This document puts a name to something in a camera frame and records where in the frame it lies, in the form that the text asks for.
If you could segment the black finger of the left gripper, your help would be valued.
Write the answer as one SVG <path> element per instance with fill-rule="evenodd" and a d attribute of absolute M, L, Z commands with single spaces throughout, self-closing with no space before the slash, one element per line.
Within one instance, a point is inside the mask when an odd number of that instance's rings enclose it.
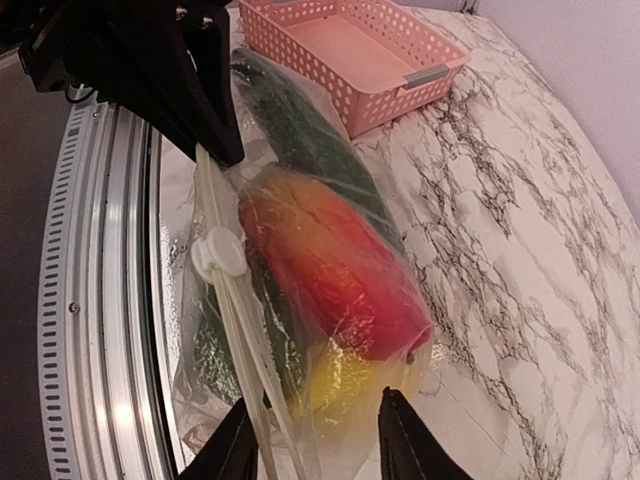
<path fill-rule="evenodd" d="M 244 158 L 224 1 L 21 1 L 19 57 L 39 92 L 94 88 L 189 158 Z"/>

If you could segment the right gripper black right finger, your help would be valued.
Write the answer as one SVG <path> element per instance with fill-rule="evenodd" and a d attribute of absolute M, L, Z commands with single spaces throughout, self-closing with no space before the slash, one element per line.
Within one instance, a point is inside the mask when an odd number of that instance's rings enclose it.
<path fill-rule="evenodd" d="M 446 453 L 400 390 L 384 389 L 378 430 L 383 480 L 472 480 Z"/>

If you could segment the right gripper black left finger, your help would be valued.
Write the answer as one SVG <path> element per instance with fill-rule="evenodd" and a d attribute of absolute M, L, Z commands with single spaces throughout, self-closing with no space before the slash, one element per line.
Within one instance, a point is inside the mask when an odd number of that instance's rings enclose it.
<path fill-rule="evenodd" d="M 256 480 L 258 443 L 243 398 L 176 480 Z"/>

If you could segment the dark green fake avocado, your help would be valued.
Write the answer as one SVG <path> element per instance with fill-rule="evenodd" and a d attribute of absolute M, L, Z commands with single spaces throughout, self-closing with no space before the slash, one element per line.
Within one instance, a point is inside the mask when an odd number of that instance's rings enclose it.
<path fill-rule="evenodd" d="M 270 276 L 252 278 L 254 292 L 262 305 L 263 327 L 270 342 L 271 356 L 279 376 L 283 396 L 294 395 L 306 379 L 306 359 L 296 342 L 290 302 Z M 242 397 L 239 375 L 253 364 L 240 326 L 226 328 L 216 289 L 204 284 L 201 314 L 193 347 L 195 383 L 228 405 Z"/>

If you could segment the green fake cucumber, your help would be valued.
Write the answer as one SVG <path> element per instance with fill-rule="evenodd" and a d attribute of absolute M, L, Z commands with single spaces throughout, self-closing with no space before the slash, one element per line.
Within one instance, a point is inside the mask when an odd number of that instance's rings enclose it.
<path fill-rule="evenodd" d="M 389 247 L 404 255 L 401 234 L 369 170 L 309 97 L 279 67 L 246 48 L 232 51 L 231 69 L 279 162 L 342 196 Z"/>

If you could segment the clear zip top bag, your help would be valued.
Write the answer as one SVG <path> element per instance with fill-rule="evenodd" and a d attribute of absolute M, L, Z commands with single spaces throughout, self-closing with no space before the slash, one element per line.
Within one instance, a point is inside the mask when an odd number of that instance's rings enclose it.
<path fill-rule="evenodd" d="M 173 404 L 200 452 L 244 400 L 263 478 L 353 479 L 385 388 L 413 395 L 432 322 L 383 195 L 326 117 L 326 94 L 238 48 L 245 159 L 202 154 Z"/>

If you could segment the red orange fake mango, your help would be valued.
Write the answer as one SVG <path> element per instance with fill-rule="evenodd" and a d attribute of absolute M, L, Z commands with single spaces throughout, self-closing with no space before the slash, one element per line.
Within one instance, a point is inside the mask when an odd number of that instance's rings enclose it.
<path fill-rule="evenodd" d="M 303 320 L 367 360 L 429 341 L 431 320 L 414 277 L 328 186 L 269 166 L 239 197 L 248 254 L 266 263 Z"/>

